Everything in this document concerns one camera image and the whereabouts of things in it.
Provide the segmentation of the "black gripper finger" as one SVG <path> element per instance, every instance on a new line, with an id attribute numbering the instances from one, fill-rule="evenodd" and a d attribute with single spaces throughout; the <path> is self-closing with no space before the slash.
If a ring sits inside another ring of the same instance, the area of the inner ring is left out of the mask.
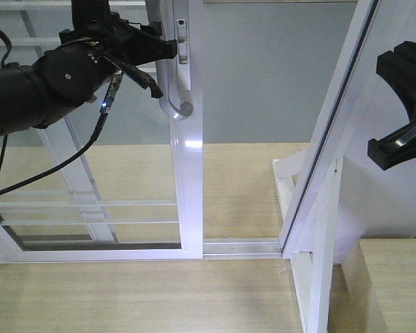
<path id="1" fill-rule="evenodd" d="M 416 42 L 405 41 L 379 55 L 376 73 L 399 97 L 408 118 L 416 120 Z"/>

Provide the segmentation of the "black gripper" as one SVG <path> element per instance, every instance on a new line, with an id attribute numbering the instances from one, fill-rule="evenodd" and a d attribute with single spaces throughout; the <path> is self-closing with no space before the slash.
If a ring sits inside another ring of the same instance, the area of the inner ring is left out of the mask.
<path id="1" fill-rule="evenodd" d="M 112 12 L 108 1 L 72 1 L 71 15 L 73 30 L 59 33 L 61 45 L 88 43 L 93 60 L 104 58 L 133 80 L 149 79 L 139 65 L 177 55 L 177 40 L 162 40 L 159 22 L 136 28 Z"/>

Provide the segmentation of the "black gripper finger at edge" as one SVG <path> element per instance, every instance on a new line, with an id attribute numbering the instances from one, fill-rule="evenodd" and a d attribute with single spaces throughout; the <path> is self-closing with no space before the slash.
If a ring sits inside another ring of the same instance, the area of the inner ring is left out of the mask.
<path id="1" fill-rule="evenodd" d="M 416 121 L 396 130 L 383 139 L 371 139 L 367 156 L 382 170 L 416 158 Z"/>

